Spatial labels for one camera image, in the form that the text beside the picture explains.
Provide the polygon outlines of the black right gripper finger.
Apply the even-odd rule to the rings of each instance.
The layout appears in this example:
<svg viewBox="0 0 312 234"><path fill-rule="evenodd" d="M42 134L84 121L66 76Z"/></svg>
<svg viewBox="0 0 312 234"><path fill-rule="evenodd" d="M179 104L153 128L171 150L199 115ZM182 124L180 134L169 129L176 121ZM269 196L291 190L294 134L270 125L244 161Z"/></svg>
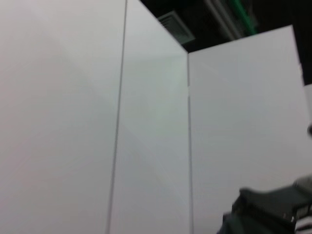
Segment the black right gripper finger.
<svg viewBox="0 0 312 234"><path fill-rule="evenodd" d="M312 231L312 206L307 205L290 212L283 212L282 218L290 224L293 232Z"/></svg>

